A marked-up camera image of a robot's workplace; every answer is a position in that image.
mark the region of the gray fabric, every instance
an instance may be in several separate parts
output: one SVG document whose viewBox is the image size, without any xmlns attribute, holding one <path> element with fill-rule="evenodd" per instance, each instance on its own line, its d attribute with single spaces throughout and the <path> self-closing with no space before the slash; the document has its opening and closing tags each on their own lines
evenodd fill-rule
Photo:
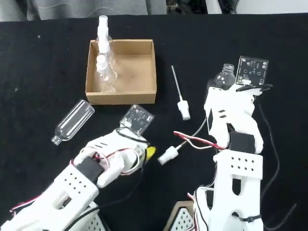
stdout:
<svg viewBox="0 0 308 231">
<path fill-rule="evenodd" d="M 15 0 L 0 0 L 0 22 L 22 20 L 26 20 L 26 16 Z"/>
<path fill-rule="evenodd" d="M 166 0 L 0 1 L 0 21 L 86 18 L 115 14 L 166 14 Z"/>
</svg>

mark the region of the bottle neck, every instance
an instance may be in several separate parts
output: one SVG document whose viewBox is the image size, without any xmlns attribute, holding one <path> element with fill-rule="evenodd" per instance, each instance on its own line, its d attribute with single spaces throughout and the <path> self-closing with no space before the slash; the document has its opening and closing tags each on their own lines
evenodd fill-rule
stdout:
<svg viewBox="0 0 308 231">
<path fill-rule="evenodd" d="M 234 74 L 234 66 L 232 64 L 224 64 L 221 72 L 225 74 Z"/>
<path fill-rule="evenodd" d="M 62 142 L 62 140 L 61 140 L 59 137 L 57 137 L 57 136 L 54 136 L 54 137 L 51 139 L 51 141 L 52 141 L 55 145 L 59 145 L 59 144 Z"/>
</svg>

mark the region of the yellow object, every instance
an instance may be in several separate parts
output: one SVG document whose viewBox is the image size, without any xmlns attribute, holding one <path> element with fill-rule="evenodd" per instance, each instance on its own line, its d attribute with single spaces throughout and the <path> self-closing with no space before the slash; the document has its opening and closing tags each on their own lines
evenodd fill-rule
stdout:
<svg viewBox="0 0 308 231">
<path fill-rule="evenodd" d="M 147 151 L 146 160 L 148 161 L 155 154 L 156 148 L 155 147 L 148 147 L 146 149 L 146 151 Z"/>
</svg>

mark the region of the white plastic dropper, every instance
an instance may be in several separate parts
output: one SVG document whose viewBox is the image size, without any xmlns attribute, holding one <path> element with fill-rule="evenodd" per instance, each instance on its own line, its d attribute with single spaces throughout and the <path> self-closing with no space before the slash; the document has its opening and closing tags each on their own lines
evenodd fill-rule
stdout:
<svg viewBox="0 0 308 231">
<path fill-rule="evenodd" d="M 182 95 L 181 95 L 181 92 L 180 92 L 180 88 L 179 88 L 178 79 L 177 79 L 177 76 L 175 74 L 173 66 L 171 66 L 171 69 L 172 69 L 172 72 L 173 72 L 175 84 L 177 85 L 177 89 L 178 89 L 178 93 L 179 93 L 179 97 L 180 97 L 180 101 L 178 102 L 179 111 L 182 114 L 183 120 L 189 120 L 191 118 L 191 115 L 189 114 L 188 103 L 187 103 L 186 100 L 183 100 L 183 98 L 182 98 Z"/>
</svg>

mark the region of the white bottle cap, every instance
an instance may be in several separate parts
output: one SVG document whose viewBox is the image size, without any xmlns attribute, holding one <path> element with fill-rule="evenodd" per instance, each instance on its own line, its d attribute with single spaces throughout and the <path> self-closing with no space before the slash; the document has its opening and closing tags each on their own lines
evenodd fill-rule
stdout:
<svg viewBox="0 0 308 231">
<path fill-rule="evenodd" d="M 99 73 L 104 73 L 108 66 L 107 59 L 104 55 L 100 54 L 96 58 L 96 70 Z"/>
<path fill-rule="evenodd" d="M 178 102 L 178 108 L 182 114 L 183 120 L 189 120 L 191 118 L 191 115 L 189 114 L 188 103 L 186 100 L 181 100 L 180 102 Z"/>
<path fill-rule="evenodd" d="M 110 45 L 108 41 L 108 28 L 99 28 L 98 35 L 98 49 L 100 53 L 108 53 Z"/>
<path fill-rule="evenodd" d="M 97 27 L 98 36 L 98 48 L 100 53 L 108 53 L 110 51 L 110 45 L 108 42 L 108 17 L 102 15 L 99 17 L 99 24 Z"/>
<path fill-rule="evenodd" d="M 161 165 L 164 165 L 165 163 L 167 163 L 169 160 L 175 158 L 178 156 L 178 150 L 177 148 L 170 146 L 164 154 L 162 154 L 159 158 L 158 161 Z"/>
<path fill-rule="evenodd" d="M 108 27 L 108 17 L 106 15 L 99 17 L 98 26 Z"/>
</svg>

